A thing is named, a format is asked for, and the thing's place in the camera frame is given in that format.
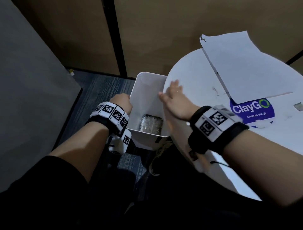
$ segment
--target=green recycling logo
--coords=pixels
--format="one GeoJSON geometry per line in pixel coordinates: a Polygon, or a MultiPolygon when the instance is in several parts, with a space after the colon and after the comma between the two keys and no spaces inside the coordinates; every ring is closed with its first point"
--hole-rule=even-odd
{"type": "Polygon", "coordinates": [[[270,107],[270,103],[269,103],[269,101],[266,100],[266,99],[261,99],[261,100],[259,100],[259,105],[260,105],[261,107],[263,107],[263,108],[268,108],[268,107],[270,107]]]}

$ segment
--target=hand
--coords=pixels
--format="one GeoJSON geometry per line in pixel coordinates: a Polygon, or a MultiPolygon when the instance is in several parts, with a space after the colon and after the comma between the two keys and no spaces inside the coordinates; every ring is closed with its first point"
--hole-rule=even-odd
{"type": "Polygon", "coordinates": [[[189,121],[200,108],[183,94],[183,87],[179,86],[179,80],[172,81],[166,93],[159,92],[159,98],[174,117],[184,121],[189,121]]]}
{"type": "Polygon", "coordinates": [[[126,93],[116,94],[109,102],[114,103],[118,106],[121,106],[128,115],[132,111],[132,105],[129,101],[129,95],[126,93]]]}

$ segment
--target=cable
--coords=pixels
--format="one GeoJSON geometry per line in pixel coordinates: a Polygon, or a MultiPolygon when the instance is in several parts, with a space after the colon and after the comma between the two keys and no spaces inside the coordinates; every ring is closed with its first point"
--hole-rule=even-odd
{"type": "Polygon", "coordinates": [[[225,165],[225,166],[231,168],[229,165],[224,164],[224,163],[221,163],[221,162],[217,162],[217,161],[211,161],[210,163],[211,163],[211,164],[221,164],[221,165],[225,165]]]}

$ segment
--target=black wall trim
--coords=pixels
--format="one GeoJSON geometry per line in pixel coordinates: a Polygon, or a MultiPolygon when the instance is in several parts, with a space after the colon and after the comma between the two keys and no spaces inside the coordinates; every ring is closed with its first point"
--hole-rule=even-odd
{"type": "Polygon", "coordinates": [[[82,94],[82,91],[83,91],[83,89],[81,88],[81,89],[80,89],[80,92],[78,93],[78,96],[76,97],[76,100],[75,100],[73,106],[71,107],[71,110],[69,111],[69,114],[67,115],[67,118],[66,118],[66,120],[65,120],[65,122],[64,122],[64,124],[63,124],[63,126],[62,126],[62,129],[61,129],[61,131],[60,131],[60,133],[59,133],[59,135],[58,135],[58,137],[57,137],[57,140],[56,140],[56,142],[55,142],[55,144],[54,144],[54,147],[53,147],[52,151],[53,151],[55,148],[58,147],[59,142],[60,142],[60,140],[61,140],[61,138],[62,138],[62,136],[63,136],[63,133],[64,133],[64,131],[65,131],[65,128],[66,128],[66,126],[67,126],[67,123],[69,122],[69,119],[71,118],[72,112],[74,111],[74,108],[75,108],[75,106],[76,106],[76,104],[77,104],[77,102],[78,102],[78,100],[79,100],[79,98],[80,98],[80,96],[81,96],[81,94],[82,94]]]}
{"type": "Polygon", "coordinates": [[[102,0],[103,10],[107,21],[109,33],[111,35],[114,52],[122,78],[127,78],[126,66],[124,61],[123,49],[119,33],[119,26],[116,16],[114,0],[102,0]]]}
{"type": "Polygon", "coordinates": [[[290,64],[294,63],[296,60],[298,60],[302,56],[303,56],[303,50],[301,52],[297,53],[295,56],[293,56],[291,59],[289,59],[285,63],[288,64],[288,65],[290,65],[290,64]]]}
{"type": "Polygon", "coordinates": [[[88,73],[101,74],[101,75],[105,75],[105,76],[119,77],[119,78],[124,78],[124,79],[136,80],[133,77],[121,77],[120,75],[116,75],[116,74],[112,74],[112,73],[103,73],[103,72],[98,72],[98,71],[93,71],[93,70],[88,70],[88,69],[75,68],[75,67],[71,67],[71,66],[64,66],[64,67],[66,69],[85,71],[85,72],[88,72],[88,73]]]}

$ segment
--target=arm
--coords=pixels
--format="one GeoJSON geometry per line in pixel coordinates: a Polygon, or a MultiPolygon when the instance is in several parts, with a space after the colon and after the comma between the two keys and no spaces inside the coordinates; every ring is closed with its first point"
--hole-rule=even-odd
{"type": "MultiPolygon", "coordinates": [[[[130,114],[129,95],[117,94],[110,102],[121,106],[130,114]]],[[[72,164],[90,181],[108,138],[108,128],[98,122],[89,122],[49,155],[60,157],[72,164]]]]}
{"type": "MultiPolygon", "coordinates": [[[[189,121],[197,111],[178,81],[159,97],[173,116],[189,121]]],[[[243,131],[223,151],[223,158],[263,200],[281,206],[303,196],[303,156],[254,132],[243,131]]]]}

